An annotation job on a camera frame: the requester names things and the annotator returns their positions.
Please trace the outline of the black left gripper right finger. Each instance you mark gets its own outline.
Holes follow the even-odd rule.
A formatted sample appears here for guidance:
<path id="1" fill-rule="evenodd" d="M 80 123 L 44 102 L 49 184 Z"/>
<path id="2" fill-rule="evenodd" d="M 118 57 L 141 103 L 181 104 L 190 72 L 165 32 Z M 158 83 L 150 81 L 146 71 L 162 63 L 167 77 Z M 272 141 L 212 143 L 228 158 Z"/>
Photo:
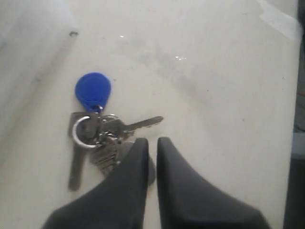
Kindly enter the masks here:
<path id="1" fill-rule="evenodd" d="M 268 229 L 263 214 L 198 174 L 168 137 L 157 143 L 157 188 L 163 229 Z"/>

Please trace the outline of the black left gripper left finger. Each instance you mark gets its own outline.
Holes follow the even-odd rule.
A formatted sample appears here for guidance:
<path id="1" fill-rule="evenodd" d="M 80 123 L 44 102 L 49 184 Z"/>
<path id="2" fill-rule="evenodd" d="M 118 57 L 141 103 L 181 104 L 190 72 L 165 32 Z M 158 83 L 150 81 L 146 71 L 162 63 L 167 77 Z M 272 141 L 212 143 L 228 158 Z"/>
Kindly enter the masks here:
<path id="1" fill-rule="evenodd" d="M 44 229 L 141 229 L 148 189 L 149 149 L 138 138 L 109 176 L 77 200 L 56 209 Z"/>

